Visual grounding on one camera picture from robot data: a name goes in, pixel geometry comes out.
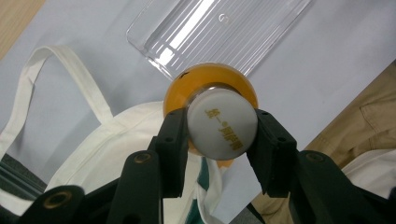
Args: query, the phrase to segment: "khaki trousers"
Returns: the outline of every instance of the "khaki trousers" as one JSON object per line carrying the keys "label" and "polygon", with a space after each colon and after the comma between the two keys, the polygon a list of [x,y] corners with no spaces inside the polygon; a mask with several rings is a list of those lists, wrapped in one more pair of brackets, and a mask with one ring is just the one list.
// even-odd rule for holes
{"label": "khaki trousers", "polygon": [[[395,63],[385,69],[305,149],[320,151],[343,168],[366,151],[385,148],[396,148]],[[289,199],[272,199],[260,194],[252,204],[266,223],[293,223]]]}

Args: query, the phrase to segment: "transparent tray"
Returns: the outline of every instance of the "transparent tray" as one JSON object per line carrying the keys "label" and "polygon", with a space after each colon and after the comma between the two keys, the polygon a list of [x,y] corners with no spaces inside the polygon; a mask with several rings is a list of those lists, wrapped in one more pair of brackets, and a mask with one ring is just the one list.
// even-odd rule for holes
{"label": "transparent tray", "polygon": [[245,76],[311,0],[148,0],[128,41],[170,79],[198,63]]}

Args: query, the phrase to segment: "white strap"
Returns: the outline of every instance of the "white strap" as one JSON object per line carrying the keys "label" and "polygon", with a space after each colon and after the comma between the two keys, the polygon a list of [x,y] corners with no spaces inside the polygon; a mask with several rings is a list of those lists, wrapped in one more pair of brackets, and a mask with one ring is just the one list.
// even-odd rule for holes
{"label": "white strap", "polygon": [[23,67],[11,117],[0,134],[0,158],[20,133],[27,118],[35,80],[49,56],[54,54],[64,65],[101,123],[113,118],[110,107],[97,87],[90,72],[79,57],[67,46],[44,46],[36,49]]}

